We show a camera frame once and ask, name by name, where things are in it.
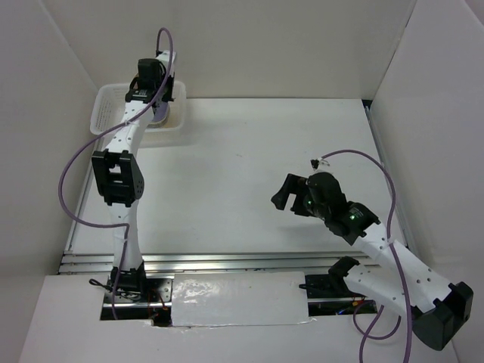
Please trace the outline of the purple plate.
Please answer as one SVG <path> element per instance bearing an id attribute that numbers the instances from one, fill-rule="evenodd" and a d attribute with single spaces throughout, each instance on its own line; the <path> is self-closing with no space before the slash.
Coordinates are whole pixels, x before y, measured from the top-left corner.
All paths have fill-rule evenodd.
<path id="1" fill-rule="evenodd" d="M 169 117 L 169 111 L 170 111 L 170 106 L 168 102 L 160 102 L 160 103 L 155 103 L 152 106 L 152 111 L 154 113 L 153 119 L 151 120 L 151 123 L 153 124 L 164 124 L 168 117 Z"/>

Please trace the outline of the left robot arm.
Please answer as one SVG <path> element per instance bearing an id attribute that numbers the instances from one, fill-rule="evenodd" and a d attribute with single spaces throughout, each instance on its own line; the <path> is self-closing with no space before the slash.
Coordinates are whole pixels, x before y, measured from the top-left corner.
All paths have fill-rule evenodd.
<path id="1" fill-rule="evenodd" d="M 136 155 L 145 131 L 163 126 L 173 101 L 175 53 L 157 51 L 155 58 L 138 61 L 137 76 L 125 95 L 120 128 L 102 151 L 92 155 L 99 194 L 110 213 L 113 230 L 113 290 L 133 302 L 149 296 L 149 283 L 138 244 L 137 208 L 144 177 Z"/>

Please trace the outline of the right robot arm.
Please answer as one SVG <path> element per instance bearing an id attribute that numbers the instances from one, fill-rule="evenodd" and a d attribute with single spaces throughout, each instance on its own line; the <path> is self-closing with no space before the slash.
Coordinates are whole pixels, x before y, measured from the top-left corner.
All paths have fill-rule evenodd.
<path id="1" fill-rule="evenodd" d="M 328 172 L 304 178 L 289 174 L 271 198 L 283 210 L 290 195 L 291 211 L 314 217 L 347 244 L 390 271 L 373 275 L 360 262 L 343 257 L 332 266 L 331 291 L 338 296 L 364 295 L 411 319 L 411 331 L 426 346 L 441 351 L 470 317 L 473 290 L 464 282 L 453 284 L 417 258 L 405 245 L 390 240 L 386 227 L 361 203 L 346 199 L 340 183 Z"/>

